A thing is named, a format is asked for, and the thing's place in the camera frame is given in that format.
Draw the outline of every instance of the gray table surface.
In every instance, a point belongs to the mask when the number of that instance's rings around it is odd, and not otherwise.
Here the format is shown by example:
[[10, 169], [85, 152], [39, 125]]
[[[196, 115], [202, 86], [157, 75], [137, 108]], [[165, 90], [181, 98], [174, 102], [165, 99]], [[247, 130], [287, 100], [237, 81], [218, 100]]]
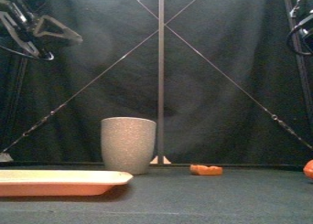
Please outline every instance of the gray table surface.
[[0, 223], [313, 223], [313, 182], [300, 171], [153, 167], [93, 197], [0, 197]]

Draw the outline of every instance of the orange object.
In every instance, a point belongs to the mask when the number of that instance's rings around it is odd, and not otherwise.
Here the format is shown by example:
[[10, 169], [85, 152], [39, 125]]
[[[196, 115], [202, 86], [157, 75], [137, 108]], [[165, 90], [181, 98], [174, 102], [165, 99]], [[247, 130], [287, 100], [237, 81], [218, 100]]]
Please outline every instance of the orange object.
[[95, 196], [132, 178], [118, 171], [0, 170], [0, 197]]
[[313, 160], [311, 160], [308, 163], [307, 163], [307, 166], [304, 168], [304, 172], [305, 172], [305, 175], [313, 179]]
[[221, 176], [222, 167], [192, 165], [192, 173], [198, 176]]

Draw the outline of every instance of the orange block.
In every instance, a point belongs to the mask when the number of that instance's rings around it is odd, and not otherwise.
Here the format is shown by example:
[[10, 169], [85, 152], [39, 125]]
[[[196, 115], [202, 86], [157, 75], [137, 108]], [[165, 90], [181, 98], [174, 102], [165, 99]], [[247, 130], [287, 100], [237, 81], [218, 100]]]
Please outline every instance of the orange block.
[[313, 179], [313, 160], [311, 160], [308, 163], [307, 163], [307, 166], [304, 168], [304, 172], [305, 172], [305, 175]]
[[198, 176], [221, 176], [222, 167], [192, 165], [192, 173]]

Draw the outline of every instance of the black backdrop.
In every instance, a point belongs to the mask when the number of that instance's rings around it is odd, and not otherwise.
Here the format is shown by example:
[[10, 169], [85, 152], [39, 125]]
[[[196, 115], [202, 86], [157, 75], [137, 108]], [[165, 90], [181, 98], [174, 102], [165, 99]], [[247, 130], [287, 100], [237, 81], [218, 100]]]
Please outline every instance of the black backdrop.
[[[8, 107], [2, 113], [2, 148], [103, 76], [11, 148], [15, 160], [102, 161], [102, 119], [158, 121], [161, 79], [164, 141], [157, 145], [173, 163], [303, 165], [311, 159], [312, 151], [260, 106], [312, 142], [297, 63], [285, 45], [284, 0], [165, 0], [164, 77], [160, 0], [51, 0], [50, 14], [85, 41], [51, 48], [53, 62], [27, 62], [16, 79], [15, 114]], [[16, 96], [4, 80], [22, 69], [18, 61], [2, 56], [4, 96]]]

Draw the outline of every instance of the orange tray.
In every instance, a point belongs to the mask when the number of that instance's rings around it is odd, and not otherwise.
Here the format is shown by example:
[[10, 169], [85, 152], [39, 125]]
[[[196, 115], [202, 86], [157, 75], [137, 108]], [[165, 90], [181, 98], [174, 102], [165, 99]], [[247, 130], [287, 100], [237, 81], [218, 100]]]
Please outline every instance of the orange tray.
[[132, 178], [119, 171], [0, 170], [0, 197], [94, 196]]

